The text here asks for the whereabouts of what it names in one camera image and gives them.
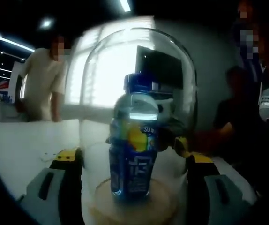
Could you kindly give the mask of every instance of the ceiling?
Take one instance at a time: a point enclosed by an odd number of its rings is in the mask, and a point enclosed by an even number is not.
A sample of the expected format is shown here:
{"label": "ceiling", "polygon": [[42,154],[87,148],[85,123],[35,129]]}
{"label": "ceiling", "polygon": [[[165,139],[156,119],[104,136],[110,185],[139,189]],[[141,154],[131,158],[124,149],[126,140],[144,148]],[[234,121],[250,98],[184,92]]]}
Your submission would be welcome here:
{"label": "ceiling", "polygon": [[[236,16],[236,0],[127,0],[131,11],[124,12],[119,0],[0,0],[0,34],[30,48],[47,47],[50,30],[40,30],[43,18],[54,18],[53,29],[68,40],[80,36],[86,29],[104,22],[139,15],[155,18],[190,21],[227,30]],[[0,41],[0,52],[7,52],[21,59],[30,52],[9,47]],[[0,53],[0,64],[11,70],[13,62],[20,60]],[[0,70],[0,75],[10,73]]]}

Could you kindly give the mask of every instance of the white shirt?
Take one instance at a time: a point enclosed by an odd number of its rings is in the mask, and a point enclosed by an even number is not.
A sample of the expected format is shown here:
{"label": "white shirt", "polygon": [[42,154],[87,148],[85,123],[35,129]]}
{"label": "white shirt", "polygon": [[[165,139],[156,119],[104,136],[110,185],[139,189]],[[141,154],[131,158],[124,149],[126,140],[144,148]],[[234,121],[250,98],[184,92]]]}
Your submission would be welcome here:
{"label": "white shirt", "polygon": [[24,102],[32,120],[51,120],[51,92],[65,93],[66,71],[66,62],[52,60],[48,49],[39,48],[26,60],[20,75],[27,75]]}

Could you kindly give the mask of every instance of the plastic bottle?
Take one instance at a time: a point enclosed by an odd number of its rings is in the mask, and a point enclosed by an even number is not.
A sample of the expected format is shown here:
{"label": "plastic bottle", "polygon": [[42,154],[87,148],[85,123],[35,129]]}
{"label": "plastic bottle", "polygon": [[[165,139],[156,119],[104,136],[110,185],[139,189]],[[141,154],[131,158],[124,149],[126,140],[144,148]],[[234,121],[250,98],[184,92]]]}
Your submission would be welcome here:
{"label": "plastic bottle", "polygon": [[148,94],[152,80],[144,74],[125,77],[124,90],[110,126],[111,191],[120,200],[137,201],[149,193],[157,157],[155,100]]}

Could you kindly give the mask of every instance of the white table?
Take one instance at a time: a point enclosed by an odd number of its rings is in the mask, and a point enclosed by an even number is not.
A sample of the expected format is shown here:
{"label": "white table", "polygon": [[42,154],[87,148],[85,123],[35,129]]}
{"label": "white table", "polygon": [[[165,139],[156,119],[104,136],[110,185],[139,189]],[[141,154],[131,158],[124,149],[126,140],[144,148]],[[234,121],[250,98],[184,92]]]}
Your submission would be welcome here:
{"label": "white table", "polygon": [[[90,215],[88,207],[92,206],[96,187],[110,177],[109,171],[109,145],[97,143],[85,150],[85,169],[82,172],[82,216],[86,224],[93,225],[94,218]],[[213,158],[214,164],[220,174],[225,174],[242,191],[243,199],[250,204],[256,201],[256,195],[249,183],[228,163],[219,157]],[[185,224],[187,182],[185,159],[178,156],[173,149],[168,148],[158,154],[152,178],[163,182],[179,199],[179,210],[173,224]]]}
{"label": "white table", "polygon": [[54,155],[79,146],[79,121],[0,123],[0,178],[18,199]]}
{"label": "white table", "polygon": [[16,107],[12,103],[0,101],[0,122],[25,122],[26,117],[22,113],[18,113]]}

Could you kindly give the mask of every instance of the blue bottle cap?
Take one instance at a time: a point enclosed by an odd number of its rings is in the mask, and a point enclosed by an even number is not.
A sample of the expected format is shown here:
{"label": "blue bottle cap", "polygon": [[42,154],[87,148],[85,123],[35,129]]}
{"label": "blue bottle cap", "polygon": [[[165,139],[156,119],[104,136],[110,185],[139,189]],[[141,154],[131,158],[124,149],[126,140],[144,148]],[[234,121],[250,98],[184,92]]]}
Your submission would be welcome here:
{"label": "blue bottle cap", "polygon": [[128,74],[124,78],[125,92],[148,93],[152,90],[153,77],[144,73]]}

